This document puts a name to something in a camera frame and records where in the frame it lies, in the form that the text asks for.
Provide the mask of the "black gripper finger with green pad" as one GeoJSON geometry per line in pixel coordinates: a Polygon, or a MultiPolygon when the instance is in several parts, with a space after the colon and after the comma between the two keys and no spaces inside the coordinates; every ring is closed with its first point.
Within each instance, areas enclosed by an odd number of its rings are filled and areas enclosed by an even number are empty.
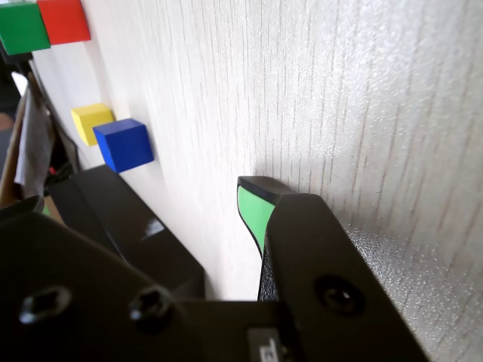
{"type": "Polygon", "coordinates": [[[318,195],[240,176],[238,212],[307,361],[424,361],[426,355],[363,256],[318,195]]]}
{"type": "Polygon", "coordinates": [[[3,361],[198,361],[167,290],[42,214],[1,211],[3,361]]]}

